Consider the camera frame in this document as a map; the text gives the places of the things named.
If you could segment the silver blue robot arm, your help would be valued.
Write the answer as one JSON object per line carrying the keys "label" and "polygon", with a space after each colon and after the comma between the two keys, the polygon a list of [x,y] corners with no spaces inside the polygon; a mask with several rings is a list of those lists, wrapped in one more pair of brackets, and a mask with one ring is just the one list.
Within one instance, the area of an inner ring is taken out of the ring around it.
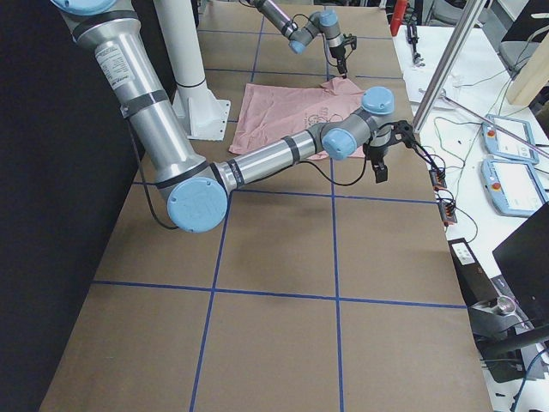
{"label": "silver blue robot arm", "polygon": [[248,11],[260,15],[260,44],[267,47],[264,63],[277,68],[296,63],[295,73],[326,77],[349,76],[348,59],[357,47],[357,38],[345,34],[334,8],[316,7],[305,11],[276,1],[240,1]]}
{"label": "silver blue robot arm", "polygon": [[393,93],[374,87],[336,122],[313,124],[297,133],[210,162],[195,142],[221,142],[231,104],[208,88],[191,6],[182,1],[154,5],[177,89],[169,96],[141,38],[141,23],[129,1],[59,1],[57,8],[74,42],[94,53],[133,137],[140,140],[155,171],[155,187],[166,200],[175,227],[207,232],[225,218],[230,194],[268,179],[312,156],[341,161],[356,151],[383,155],[391,143]]}

